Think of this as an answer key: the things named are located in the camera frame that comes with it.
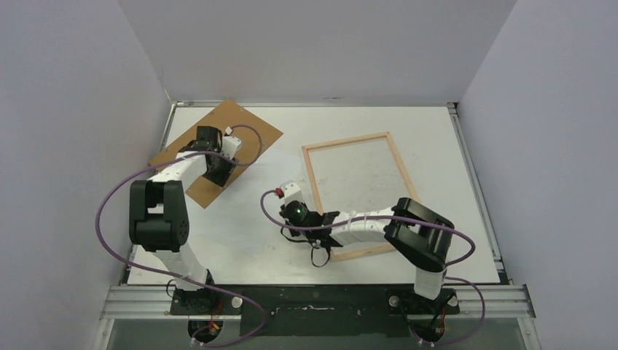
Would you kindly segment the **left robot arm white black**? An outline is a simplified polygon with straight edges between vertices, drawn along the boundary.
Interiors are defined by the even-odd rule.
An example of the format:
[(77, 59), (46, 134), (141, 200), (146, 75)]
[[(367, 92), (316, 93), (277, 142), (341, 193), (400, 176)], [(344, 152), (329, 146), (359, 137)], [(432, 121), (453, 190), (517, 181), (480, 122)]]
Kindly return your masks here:
[(242, 141), (232, 128), (197, 128), (196, 138), (182, 147), (172, 164), (147, 180), (130, 185), (129, 236), (133, 244), (157, 257), (175, 273), (177, 289), (189, 293), (189, 304), (199, 314), (216, 308), (217, 293), (206, 285), (212, 276), (188, 244), (189, 214), (185, 192), (198, 179), (222, 188), (236, 167)]

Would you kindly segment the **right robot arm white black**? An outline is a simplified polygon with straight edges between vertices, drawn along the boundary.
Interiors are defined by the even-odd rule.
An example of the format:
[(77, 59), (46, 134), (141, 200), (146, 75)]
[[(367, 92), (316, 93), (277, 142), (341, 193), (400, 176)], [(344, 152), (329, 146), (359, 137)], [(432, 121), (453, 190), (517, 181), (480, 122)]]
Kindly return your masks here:
[(281, 206), (279, 214), (292, 235), (330, 250), (360, 243), (389, 243), (415, 268), (412, 303), (423, 313), (441, 303), (447, 270), (447, 253), (455, 225), (411, 198), (368, 213), (331, 211), (320, 214), (294, 200)]

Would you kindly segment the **clear acrylic frame pane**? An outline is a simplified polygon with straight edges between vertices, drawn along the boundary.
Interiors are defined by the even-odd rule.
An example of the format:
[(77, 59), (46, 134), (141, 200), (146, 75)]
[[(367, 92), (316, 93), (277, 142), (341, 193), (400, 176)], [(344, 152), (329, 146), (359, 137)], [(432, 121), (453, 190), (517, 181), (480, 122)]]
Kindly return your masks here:
[(368, 212), (420, 198), (389, 132), (302, 146), (317, 211)]

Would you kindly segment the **brown frame backing board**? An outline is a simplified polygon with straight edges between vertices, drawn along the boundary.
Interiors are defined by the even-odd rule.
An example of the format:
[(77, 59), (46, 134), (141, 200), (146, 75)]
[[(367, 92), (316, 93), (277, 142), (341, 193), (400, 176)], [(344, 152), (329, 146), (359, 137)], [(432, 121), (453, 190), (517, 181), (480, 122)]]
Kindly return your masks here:
[[(243, 142), (233, 159), (221, 154), (222, 136), (226, 127), (232, 127), (234, 136)], [(188, 182), (186, 194), (202, 208), (208, 207), (233, 183), (254, 161), (271, 147), (283, 132), (259, 118), (231, 99), (226, 99), (189, 127), (177, 139), (155, 155), (149, 165), (158, 164), (158, 171), (165, 170), (164, 162), (179, 155), (198, 151), (212, 151), (218, 155), (198, 155), (188, 162), (202, 161), (205, 172)]]

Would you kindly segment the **white photo paper sheet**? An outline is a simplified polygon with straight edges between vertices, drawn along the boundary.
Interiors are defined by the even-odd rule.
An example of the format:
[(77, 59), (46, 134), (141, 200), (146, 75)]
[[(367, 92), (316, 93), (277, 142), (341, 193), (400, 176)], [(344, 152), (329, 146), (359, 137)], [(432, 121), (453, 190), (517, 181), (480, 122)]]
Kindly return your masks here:
[(189, 246), (217, 284), (314, 284), (310, 246), (294, 244), (262, 213), (261, 195), (305, 176), (301, 156), (269, 149), (208, 207), (186, 198)]

